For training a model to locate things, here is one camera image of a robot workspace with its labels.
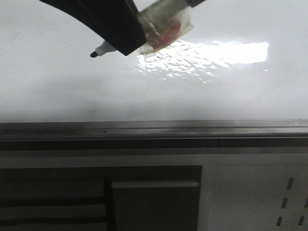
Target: metal ledge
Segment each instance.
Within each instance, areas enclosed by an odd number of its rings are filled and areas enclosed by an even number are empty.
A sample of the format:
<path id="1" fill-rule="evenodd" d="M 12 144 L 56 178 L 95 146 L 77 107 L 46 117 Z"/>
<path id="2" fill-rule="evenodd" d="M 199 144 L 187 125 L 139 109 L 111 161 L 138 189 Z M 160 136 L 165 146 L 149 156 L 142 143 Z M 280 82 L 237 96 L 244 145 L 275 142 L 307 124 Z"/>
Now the metal ledge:
<path id="1" fill-rule="evenodd" d="M 165 181 L 114 181 L 113 189 L 142 189 L 142 188 L 195 188 L 200 183 L 192 180 L 165 180 Z"/>
<path id="2" fill-rule="evenodd" d="M 0 123 L 0 141 L 299 137 L 308 137 L 308 120 Z"/>

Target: white whiteboard surface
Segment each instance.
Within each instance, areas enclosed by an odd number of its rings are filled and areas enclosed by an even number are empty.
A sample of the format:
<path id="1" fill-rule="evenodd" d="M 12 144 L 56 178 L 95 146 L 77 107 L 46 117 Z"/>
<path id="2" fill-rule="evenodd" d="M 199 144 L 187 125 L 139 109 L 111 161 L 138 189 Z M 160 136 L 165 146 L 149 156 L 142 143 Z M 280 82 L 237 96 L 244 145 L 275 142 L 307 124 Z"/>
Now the white whiteboard surface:
<path id="1" fill-rule="evenodd" d="M 308 118 L 307 0 L 190 12 L 194 29 L 153 57 L 92 59 L 102 39 L 76 19 L 1 0 L 0 122 Z"/>

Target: white panel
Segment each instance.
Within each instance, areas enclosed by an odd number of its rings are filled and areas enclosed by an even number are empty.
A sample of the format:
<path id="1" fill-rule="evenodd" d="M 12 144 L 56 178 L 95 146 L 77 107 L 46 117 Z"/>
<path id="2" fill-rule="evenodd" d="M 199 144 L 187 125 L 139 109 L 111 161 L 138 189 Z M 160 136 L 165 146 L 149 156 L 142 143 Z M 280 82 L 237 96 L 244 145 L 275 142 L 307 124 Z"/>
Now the white panel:
<path id="1" fill-rule="evenodd" d="M 307 167 L 218 167 L 208 230 L 307 230 L 308 210 L 304 208 L 308 198 Z M 290 178 L 294 181 L 287 189 Z M 285 198 L 288 201 L 282 208 Z M 299 226 L 301 216 L 305 218 Z"/>
<path id="2" fill-rule="evenodd" d="M 0 122 L 307 119 L 307 9 L 207 0 L 159 54 L 91 59 L 102 40 L 74 18 L 1 0 Z"/>

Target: vent slot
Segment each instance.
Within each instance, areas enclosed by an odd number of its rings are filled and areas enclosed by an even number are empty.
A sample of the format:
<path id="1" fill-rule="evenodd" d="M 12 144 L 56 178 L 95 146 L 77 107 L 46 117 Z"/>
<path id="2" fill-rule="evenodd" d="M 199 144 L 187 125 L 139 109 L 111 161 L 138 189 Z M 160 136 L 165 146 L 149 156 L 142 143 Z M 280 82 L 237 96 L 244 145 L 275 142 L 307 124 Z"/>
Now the vent slot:
<path id="1" fill-rule="evenodd" d="M 302 226 L 302 225 L 303 225 L 304 219 L 305 219 L 304 216 L 301 216 L 301 217 L 300 217 L 299 222 L 298 222 L 298 226 Z"/>
<path id="2" fill-rule="evenodd" d="M 283 202 L 282 202 L 282 205 L 281 205 L 281 208 L 286 208 L 287 207 L 287 203 L 288 203 L 288 198 L 284 198 Z"/>
<path id="3" fill-rule="evenodd" d="M 280 227 L 280 226 L 281 226 L 281 223 L 282 223 L 282 217 L 278 217 L 276 226 L 277 226 L 277 227 Z"/>
<path id="4" fill-rule="evenodd" d="M 306 199 L 306 202 L 305 202 L 304 208 L 308 208 L 308 198 Z"/>
<path id="5" fill-rule="evenodd" d="M 290 178 L 288 182 L 287 190 L 292 189 L 293 182 L 294 182 L 294 178 Z"/>

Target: red object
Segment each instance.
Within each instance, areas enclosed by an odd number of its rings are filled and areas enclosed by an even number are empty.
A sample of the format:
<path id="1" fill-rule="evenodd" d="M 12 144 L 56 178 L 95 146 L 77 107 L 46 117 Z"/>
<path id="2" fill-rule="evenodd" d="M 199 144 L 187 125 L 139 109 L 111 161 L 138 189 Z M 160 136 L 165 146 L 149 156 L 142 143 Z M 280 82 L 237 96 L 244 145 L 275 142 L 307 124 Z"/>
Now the red object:
<path id="1" fill-rule="evenodd" d="M 170 44 L 172 41 L 178 38 L 181 27 L 182 24 L 180 20 L 176 19 L 170 26 L 167 26 L 163 30 L 159 31 L 158 34 L 151 33 L 148 36 L 150 45 L 156 49 L 164 45 Z"/>

